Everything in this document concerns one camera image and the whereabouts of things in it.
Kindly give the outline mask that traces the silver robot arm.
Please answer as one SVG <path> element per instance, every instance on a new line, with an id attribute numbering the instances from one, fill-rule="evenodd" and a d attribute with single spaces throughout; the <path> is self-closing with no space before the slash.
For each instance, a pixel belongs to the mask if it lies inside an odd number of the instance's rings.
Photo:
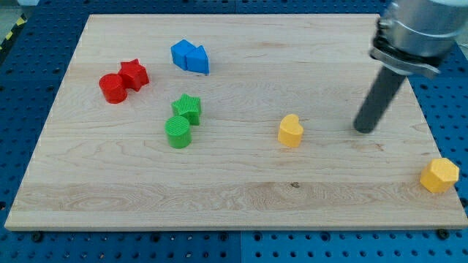
<path id="1" fill-rule="evenodd" d="M 382 62 L 353 121 L 372 132 L 410 75 L 436 77 L 442 60 L 467 23 L 467 0 L 392 1 L 378 18 L 369 56 Z"/>

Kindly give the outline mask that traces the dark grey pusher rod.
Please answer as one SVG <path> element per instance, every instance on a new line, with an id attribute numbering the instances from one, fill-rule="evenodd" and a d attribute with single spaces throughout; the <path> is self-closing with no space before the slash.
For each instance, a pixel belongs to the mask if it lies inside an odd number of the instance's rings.
<path id="1" fill-rule="evenodd" d="M 407 77 L 382 67 L 353 121 L 356 131 L 368 134 L 376 128 Z"/>

